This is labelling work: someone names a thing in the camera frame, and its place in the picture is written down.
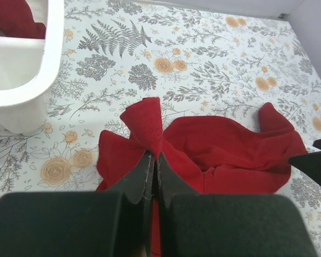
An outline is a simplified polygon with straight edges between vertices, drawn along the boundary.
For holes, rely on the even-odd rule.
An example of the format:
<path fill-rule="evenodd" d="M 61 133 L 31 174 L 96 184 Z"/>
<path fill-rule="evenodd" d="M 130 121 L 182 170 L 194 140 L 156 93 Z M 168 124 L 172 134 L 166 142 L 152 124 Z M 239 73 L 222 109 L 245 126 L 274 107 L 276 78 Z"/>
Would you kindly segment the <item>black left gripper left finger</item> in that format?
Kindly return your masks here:
<path fill-rule="evenodd" d="M 151 256 L 155 159 L 145 152 L 111 188 L 0 198 L 0 256 Z"/>

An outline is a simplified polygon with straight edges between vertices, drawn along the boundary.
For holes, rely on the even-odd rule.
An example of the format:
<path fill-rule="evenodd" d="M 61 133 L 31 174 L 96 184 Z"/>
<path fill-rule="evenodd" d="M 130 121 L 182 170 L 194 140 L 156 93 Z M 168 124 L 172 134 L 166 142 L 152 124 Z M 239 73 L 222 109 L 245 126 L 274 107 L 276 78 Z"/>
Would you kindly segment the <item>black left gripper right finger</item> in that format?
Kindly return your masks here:
<path fill-rule="evenodd" d="M 162 256 L 316 256 L 300 212 L 277 194 L 201 194 L 157 160 Z"/>

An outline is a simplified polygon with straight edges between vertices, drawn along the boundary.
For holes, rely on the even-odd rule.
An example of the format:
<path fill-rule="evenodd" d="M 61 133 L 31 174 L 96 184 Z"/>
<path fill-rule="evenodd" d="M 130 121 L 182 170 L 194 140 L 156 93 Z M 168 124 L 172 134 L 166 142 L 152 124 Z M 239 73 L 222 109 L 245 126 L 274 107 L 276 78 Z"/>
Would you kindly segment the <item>red t shirt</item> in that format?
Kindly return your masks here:
<path fill-rule="evenodd" d="M 277 194 L 290 178 L 289 158 L 306 153 L 295 128 L 271 103 L 258 112 L 259 132 L 219 116 L 181 117 L 163 128 L 157 97 L 132 104 L 120 118 L 130 135 L 124 138 L 108 130 L 101 132 L 97 170 L 103 181 L 98 188 L 111 188 L 135 168 L 145 152 L 153 155 L 151 256 L 162 256 L 157 180 L 160 155 L 201 194 Z"/>

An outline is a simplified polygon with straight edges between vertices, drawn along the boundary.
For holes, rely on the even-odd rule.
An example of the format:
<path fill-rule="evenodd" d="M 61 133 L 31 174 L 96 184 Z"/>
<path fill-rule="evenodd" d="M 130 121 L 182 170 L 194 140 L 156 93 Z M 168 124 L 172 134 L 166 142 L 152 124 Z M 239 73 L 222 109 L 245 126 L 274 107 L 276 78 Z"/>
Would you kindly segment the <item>floral patterned table mat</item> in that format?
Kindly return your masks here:
<path fill-rule="evenodd" d="M 14 192 L 89 192 L 104 130 L 124 138 L 127 107 L 160 100 L 163 128 L 219 116 L 253 132 L 271 103 L 305 154 L 321 151 L 321 79 L 289 23 L 136 1 L 64 1 L 58 75 L 35 131 L 0 125 L 0 198 Z M 321 181 L 291 165 L 277 195 L 290 199 L 321 256 Z"/>

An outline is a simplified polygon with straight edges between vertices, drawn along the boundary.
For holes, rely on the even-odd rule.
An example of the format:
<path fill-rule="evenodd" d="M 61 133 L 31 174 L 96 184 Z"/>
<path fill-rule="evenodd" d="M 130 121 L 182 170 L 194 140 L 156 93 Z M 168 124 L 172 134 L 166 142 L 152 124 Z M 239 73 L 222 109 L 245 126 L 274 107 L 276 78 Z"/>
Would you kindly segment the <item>white plastic laundry basket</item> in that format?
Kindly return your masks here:
<path fill-rule="evenodd" d="M 64 1 L 30 3 L 46 23 L 45 39 L 0 36 L 0 125 L 14 134 L 35 131 L 46 119 L 63 48 Z"/>

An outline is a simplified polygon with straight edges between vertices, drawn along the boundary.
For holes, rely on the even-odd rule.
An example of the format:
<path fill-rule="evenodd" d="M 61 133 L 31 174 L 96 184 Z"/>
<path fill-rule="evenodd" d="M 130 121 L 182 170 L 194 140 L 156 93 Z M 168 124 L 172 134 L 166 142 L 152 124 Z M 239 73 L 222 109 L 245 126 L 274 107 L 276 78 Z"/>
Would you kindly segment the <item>dark red shirt in basket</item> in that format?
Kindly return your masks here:
<path fill-rule="evenodd" d="M 0 0 L 0 31 L 8 37 L 44 39 L 46 26 L 34 21 L 26 1 Z"/>

